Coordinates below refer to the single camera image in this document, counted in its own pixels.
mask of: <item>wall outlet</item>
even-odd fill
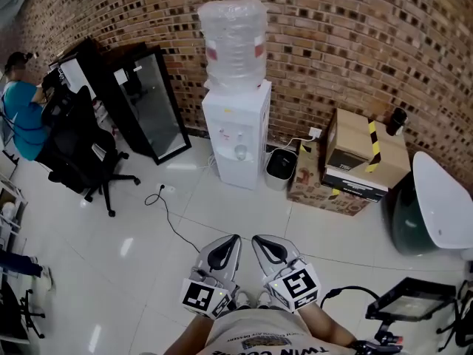
[[[163,191],[168,193],[173,193],[176,189],[173,186],[168,186],[167,184],[158,183],[156,184],[156,190],[159,192],[161,186],[164,186]]]
[[[322,133],[322,129],[319,129],[317,127],[311,127],[309,130],[309,135],[312,138],[320,138],[321,133]]]

